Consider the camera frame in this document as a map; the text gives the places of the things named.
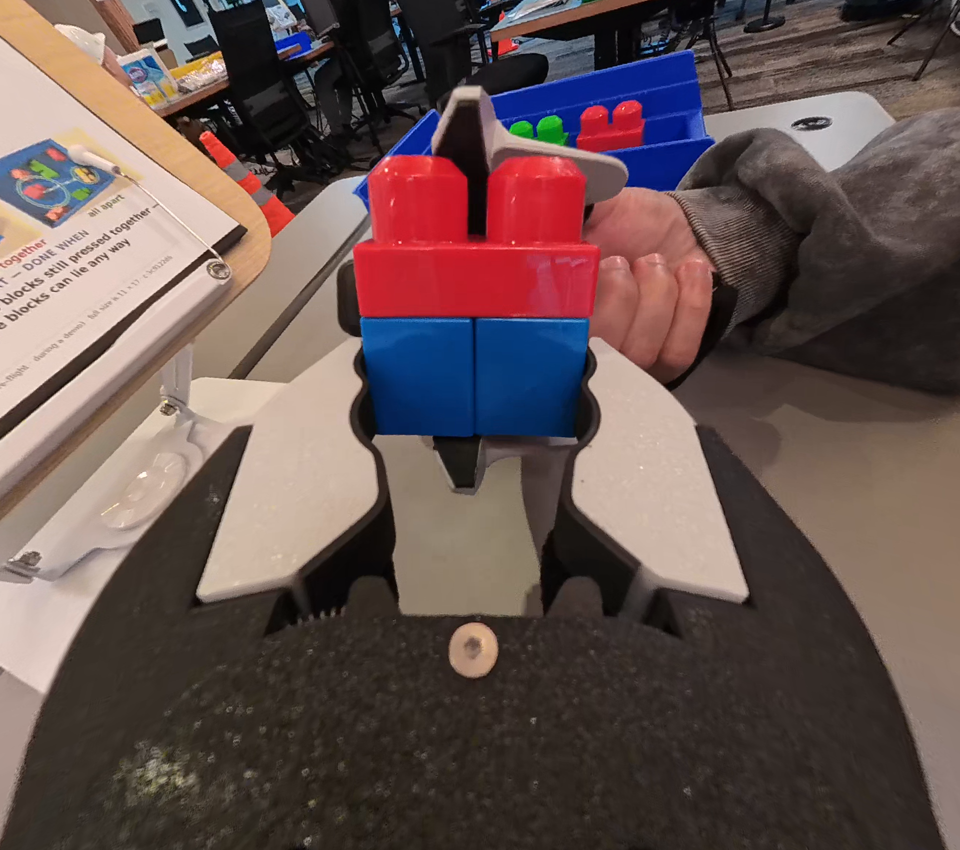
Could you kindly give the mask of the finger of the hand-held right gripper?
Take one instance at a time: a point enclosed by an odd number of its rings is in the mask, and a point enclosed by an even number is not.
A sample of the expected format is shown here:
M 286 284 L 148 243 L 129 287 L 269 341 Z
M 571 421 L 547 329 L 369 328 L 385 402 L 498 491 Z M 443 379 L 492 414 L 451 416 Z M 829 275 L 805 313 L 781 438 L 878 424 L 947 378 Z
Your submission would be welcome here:
M 467 230 L 486 236 L 489 178 L 510 158 L 564 158 L 584 178 L 581 222 L 585 224 L 599 201 L 621 193 L 628 181 L 626 165 L 606 153 L 571 148 L 511 133 L 499 120 L 490 95 L 481 87 L 455 89 L 434 131 L 434 155 L 452 161 L 466 177 Z
M 561 479 L 573 437 L 433 436 L 431 447 L 451 490 L 476 494 L 499 460 L 520 460 L 521 483 L 550 485 Z

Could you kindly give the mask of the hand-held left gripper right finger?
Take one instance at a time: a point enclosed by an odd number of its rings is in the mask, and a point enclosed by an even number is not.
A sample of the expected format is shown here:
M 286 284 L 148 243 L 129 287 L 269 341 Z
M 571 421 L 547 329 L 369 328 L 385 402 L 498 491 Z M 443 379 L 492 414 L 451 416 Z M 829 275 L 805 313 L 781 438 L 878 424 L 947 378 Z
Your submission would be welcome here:
M 702 448 L 682 404 L 603 340 L 591 340 L 575 443 L 548 552 L 592 580 L 602 613 L 640 619 L 658 593 L 745 604 L 750 590 Z

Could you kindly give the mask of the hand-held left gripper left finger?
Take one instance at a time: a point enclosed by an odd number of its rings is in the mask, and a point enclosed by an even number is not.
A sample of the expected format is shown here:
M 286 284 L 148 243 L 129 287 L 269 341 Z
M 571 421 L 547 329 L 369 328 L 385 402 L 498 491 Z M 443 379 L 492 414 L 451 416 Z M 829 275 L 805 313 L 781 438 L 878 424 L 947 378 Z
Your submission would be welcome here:
M 386 467 L 360 342 L 344 342 L 254 416 L 197 598 L 275 593 L 294 614 L 345 607 L 356 580 L 397 593 Z

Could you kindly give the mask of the red two-stud toy block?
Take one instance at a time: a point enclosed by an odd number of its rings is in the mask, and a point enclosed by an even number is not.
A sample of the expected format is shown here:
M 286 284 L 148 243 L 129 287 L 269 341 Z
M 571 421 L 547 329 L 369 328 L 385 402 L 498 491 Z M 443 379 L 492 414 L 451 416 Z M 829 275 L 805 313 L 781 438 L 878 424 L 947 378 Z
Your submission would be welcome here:
M 619 102 L 612 111 L 594 104 L 580 116 L 580 130 L 575 147 L 591 152 L 611 152 L 639 148 L 645 143 L 645 119 L 639 100 Z
M 486 236 L 449 159 L 385 158 L 367 179 L 371 238 L 353 261 L 361 316 L 588 318 L 599 249 L 582 237 L 585 179 L 564 158 L 510 158 L 488 179 Z

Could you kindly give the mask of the blue plastic bin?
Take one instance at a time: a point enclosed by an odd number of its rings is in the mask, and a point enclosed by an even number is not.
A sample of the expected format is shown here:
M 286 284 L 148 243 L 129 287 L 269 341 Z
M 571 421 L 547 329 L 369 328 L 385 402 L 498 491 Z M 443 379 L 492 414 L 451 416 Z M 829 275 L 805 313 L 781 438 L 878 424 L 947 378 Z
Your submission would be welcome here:
M 498 120 L 533 126 L 557 116 L 573 146 L 582 112 L 603 105 L 609 113 L 624 100 L 641 104 L 644 143 L 612 153 L 628 170 L 627 184 L 661 192 L 675 191 L 699 157 L 714 144 L 702 108 L 701 88 L 691 51 L 553 80 L 491 98 Z

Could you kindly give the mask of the blue tall toy block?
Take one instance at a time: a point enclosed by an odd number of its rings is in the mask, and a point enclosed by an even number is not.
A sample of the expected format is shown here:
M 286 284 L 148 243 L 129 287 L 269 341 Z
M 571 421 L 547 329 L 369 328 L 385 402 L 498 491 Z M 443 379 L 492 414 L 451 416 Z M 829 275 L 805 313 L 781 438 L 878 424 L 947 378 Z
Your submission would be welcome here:
M 472 319 L 363 316 L 361 332 L 379 435 L 474 436 Z

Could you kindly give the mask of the person's right forearm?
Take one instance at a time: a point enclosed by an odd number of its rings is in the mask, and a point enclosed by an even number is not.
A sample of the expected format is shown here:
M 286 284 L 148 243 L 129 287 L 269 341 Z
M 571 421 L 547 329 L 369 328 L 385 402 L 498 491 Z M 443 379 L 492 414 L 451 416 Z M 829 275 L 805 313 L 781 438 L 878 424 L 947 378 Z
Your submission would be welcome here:
M 892 124 L 832 171 L 784 132 L 740 132 L 671 196 L 716 271 L 699 360 L 731 341 L 958 395 L 957 107 Z

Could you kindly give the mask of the grey desk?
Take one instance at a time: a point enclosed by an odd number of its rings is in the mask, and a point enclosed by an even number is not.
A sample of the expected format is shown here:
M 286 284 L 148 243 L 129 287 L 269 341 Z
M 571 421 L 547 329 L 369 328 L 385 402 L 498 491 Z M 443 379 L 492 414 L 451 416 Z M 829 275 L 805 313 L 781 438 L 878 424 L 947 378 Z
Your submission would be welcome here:
M 911 725 L 813 518 L 922 529 L 927 439 L 851 410 L 761 476 L 696 424 L 750 597 L 602 613 L 546 542 L 540 618 L 492 620 L 457 676 L 452 617 L 386 580 L 345 607 L 197 598 L 251 425 L 114 572 L 33 726 L 2 848 L 944 848 Z

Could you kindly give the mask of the person's right hand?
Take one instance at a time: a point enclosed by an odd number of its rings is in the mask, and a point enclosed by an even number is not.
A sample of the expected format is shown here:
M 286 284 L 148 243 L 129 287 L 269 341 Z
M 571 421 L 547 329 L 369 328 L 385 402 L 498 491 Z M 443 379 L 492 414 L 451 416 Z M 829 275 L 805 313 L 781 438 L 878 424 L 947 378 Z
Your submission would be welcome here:
M 628 187 L 594 205 L 583 235 L 601 255 L 590 337 L 672 384 L 694 364 L 714 295 L 714 267 L 683 209 Z

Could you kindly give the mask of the long wooden table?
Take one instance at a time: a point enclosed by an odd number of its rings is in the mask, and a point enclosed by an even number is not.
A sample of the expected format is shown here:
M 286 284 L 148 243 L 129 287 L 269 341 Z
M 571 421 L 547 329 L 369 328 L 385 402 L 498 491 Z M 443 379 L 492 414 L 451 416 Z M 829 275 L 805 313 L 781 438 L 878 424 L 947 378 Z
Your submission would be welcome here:
M 593 20 L 605 14 L 618 12 L 657 0 L 567 0 L 564 4 L 535 8 L 536 0 L 523 0 L 516 7 L 516 14 L 509 15 L 492 28 L 489 35 L 494 41 L 515 39 L 519 36 L 545 34 L 547 30 L 560 28 L 582 20 Z

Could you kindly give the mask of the printed instruction sheet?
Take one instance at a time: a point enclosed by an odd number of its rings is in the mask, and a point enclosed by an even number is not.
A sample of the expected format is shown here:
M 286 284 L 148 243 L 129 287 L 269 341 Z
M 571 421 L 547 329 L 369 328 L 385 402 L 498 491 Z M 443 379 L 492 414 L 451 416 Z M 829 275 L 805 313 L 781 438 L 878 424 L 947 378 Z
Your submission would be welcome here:
M 2 42 L 2 435 L 245 227 Z

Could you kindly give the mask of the white blue packet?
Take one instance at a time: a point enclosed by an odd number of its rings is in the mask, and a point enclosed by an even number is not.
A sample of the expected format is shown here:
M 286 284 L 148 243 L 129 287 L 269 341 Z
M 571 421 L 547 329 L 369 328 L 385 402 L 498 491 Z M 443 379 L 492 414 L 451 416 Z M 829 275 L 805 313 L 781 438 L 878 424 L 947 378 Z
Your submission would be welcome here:
M 134 91 L 151 108 L 162 107 L 180 96 L 174 77 L 153 48 L 124 54 L 117 61 Z

